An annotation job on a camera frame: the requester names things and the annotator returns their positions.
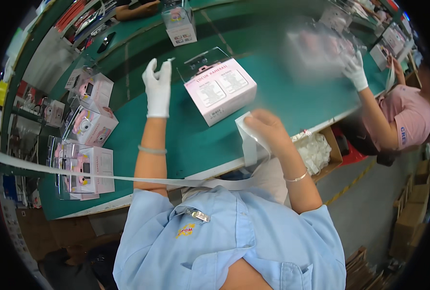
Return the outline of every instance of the bracelet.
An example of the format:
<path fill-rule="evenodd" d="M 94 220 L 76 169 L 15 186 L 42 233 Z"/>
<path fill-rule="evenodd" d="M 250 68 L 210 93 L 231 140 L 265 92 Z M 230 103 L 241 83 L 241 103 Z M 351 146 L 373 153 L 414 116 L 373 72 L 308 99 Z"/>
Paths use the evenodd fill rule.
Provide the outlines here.
<path fill-rule="evenodd" d="M 151 149 L 151 148 L 144 148 L 141 147 L 141 144 L 139 144 L 137 146 L 137 148 L 139 149 L 139 151 L 144 151 L 150 154 L 157 154 L 157 155 L 165 155 L 167 153 L 166 149 Z"/>
<path fill-rule="evenodd" d="M 286 179 L 286 178 L 284 178 L 284 180 L 286 180 L 286 181 L 289 181 L 289 182 L 296 182 L 296 181 L 299 181 L 299 180 L 301 180 L 302 178 L 304 178 L 306 175 L 307 175 L 307 173 L 308 173 L 308 171 L 305 171 L 305 173 L 304 173 L 304 175 L 303 176 L 301 176 L 301 177 L 298 177 L 298 178 L 296 178 L 296 179 L 293 179 L 293 180 L 288 180 L 288 179 Z"/>

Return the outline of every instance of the red stool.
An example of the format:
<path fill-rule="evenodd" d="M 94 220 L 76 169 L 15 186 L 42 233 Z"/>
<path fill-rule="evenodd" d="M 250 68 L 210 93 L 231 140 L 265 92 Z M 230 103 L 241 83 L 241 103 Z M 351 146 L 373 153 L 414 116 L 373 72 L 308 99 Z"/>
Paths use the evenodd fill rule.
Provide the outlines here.
<path fill-rule="evenodd" d="M 337 125 L 331 125 L 331 130 L 333 131 L 334 137 L 338 137 L 338 136 L 344 137 L 344 134 L 342 134 L 341 129 Z M 344 166 L 347 164 L 357 163 L 368 157 L 367 155 L 363 155 L 360 152 L 358 152 L 357 149 L 355 149 L 355 147 L 352 146 L 349 140 L 346 139 L 346 142 L 347 142 L 347 146 L 349 147 L 349 154 L 342 156 L 342 164 L 339 165 L 338 167 Z"/>

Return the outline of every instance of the green workbench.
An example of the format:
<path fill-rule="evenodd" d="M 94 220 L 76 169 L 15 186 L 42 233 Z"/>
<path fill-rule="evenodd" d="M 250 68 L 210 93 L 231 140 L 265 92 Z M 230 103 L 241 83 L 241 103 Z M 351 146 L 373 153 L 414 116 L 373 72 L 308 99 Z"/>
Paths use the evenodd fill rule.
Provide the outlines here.
<path fill-rule="evenodd" d="M 210 3 L 223 1 L 191 1 L 193 7 Z M 265 27 L 249 24 L 253 23 L 250 21 L 253 10 L 246 3 L 237 1 L 229 5 L 196 9 L 196 43 L 173 47 L 165 27 L 159 24 L 160 16 L 154 16 L 112 27 L 117 34 L 103 54 L 94 53 L 100 45 L 99 41 L 82 53 L 83 57 L 87 55 L 98 62 L 97 67 L 102 73 L 115 82 L 110 107 L 120 123 L 104 144 L 105 148 L 114 150 L 114 175 L 132 176 L 134 173 L 137 145 L 141 140 L 147 113 L 141 74 L 152 57 L 158 59 L 159 65 L 167 58 L 176 57 L 173 61 L 166 138 L 168 178 L 188 177 L 241 158 L 242 140 L 234 120 L 248 110 L 257 107 L 271 110 L 281 117 L 286 130 L 293 136 L 301 129 L 325 122 L 333 123 L 335 117 L 351 112 L 359 105 L 357 92 L 346 78 L 313 84 L 292 79 L 285 72 L 278 54 L 274 54 L 269 45 L 264 45 L 268 38 L 270 43 L 278 40 L 275 33 L 265 37 Z M 258 90 L 252 104 L 209 128 L 184 89 L 176 67 L 215 46 L 238 60 L 257 82 Z M 370 89 L 377 94 L 385 88 L 387 72 L 380 72 L 369 54 L 363 59 Z M 76 62 L 60 78 L 50 93 L 51 98 L 61 99 L 64 96 L 63 87 Z M 115 181 L 115 188 L 115 192 L 101 194 L 100 199 L 96 200 L 59 200 L 55 194 L 54 175 L 39 182 L 39 194 L 47 219 L 84 212 L 90 208 L 97 210 L 92 209 L 88 213 L 107 210 L 108 206 L 101 209 L 98 206 L 132 193 L 132 183 L 128 181 Z"/>

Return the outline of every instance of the white glove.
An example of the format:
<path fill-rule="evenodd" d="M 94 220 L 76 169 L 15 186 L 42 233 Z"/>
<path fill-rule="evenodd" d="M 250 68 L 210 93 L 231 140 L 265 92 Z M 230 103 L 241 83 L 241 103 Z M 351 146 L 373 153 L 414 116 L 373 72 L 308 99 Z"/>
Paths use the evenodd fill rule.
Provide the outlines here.
<path fill-rule="evenodd" d="M 171 61 L 165 61 L 160 71 L 154 72 L 157 59 L 153 58 L 142 73 L 146 86 L 147 117 L 168 118 L 171 92 Z"/>
<path fill-rule="evenodd" d="M 357 91 L 360 92 L 368 88 L 365 71 L 363 70 L 362 53 L 357 51 L 355 57 L 344 55 L 343 61 L 345 68 L 342 73 L 352 81 Z"/>

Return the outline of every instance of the pink shirt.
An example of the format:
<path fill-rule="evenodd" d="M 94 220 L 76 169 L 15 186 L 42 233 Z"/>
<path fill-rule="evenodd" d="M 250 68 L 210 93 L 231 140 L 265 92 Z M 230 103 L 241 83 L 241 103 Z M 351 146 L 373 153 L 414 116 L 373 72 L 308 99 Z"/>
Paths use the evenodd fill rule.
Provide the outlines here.
<path fill-rule="evenodd" d="M 397 85 L 387 96 L 379 100 L 379 107 L 389 123 L 396 121 L 399 147 L 420 145 L 430 135 L 430 103 L 419 94 L 420 89 Z M 381 147 L 376 135 L 363 117 L 363 123 L 378 151 Z"/>

